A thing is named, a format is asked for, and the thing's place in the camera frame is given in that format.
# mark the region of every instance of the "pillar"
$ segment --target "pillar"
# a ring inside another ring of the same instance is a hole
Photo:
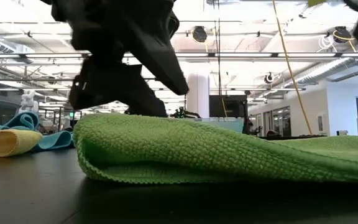
[[[186,110],[209,118],[209,71],[197,69],[197,66],[193,70],[190,68],[187,74]]]

